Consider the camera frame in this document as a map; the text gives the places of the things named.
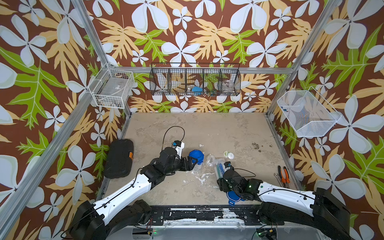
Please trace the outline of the green toothbrush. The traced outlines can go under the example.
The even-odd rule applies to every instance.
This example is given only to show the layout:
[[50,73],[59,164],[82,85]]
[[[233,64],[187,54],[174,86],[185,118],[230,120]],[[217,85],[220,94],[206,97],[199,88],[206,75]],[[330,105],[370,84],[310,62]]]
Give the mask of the green toothbrush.
[[225,173],[225,168],[223,167],[222,163],[217,164],[217,172],[218,172],[218,179],[223,177],[223,174]]

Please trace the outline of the small round white jar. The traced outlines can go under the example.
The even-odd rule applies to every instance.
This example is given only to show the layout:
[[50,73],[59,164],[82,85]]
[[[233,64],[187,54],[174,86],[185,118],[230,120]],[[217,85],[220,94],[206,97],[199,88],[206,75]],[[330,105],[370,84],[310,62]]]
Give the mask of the small round white jar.
[[229,153],[227,154],[227,158],[230,159],[230,160],[233,160],[233,159],[235,158],[234,153],[229,152]]

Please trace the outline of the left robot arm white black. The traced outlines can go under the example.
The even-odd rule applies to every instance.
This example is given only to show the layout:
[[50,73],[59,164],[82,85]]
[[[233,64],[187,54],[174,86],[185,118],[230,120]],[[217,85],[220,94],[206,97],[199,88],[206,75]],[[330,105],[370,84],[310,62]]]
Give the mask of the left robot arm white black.
[[198,160],[181,157],[181,147],[167,147],[144,166],[137,176],[113,194],[78,208],[68,233],[74,240],[105,240],[126,226],[145,224],[152,211],[139,197],[177,171],[193,170]]

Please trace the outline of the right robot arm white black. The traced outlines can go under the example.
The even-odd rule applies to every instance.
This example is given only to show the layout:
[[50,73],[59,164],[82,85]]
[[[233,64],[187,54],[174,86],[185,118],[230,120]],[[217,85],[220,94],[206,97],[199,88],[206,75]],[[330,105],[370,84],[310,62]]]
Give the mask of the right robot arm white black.
[[222,192],[234,192],[246,201],[261,203],[257,215],[265,223],[290,222],[310,226],[333,240],[349,240],[351,213],[325,189],[291,190],[258,179],[246,179],[233,169],[218,170]]

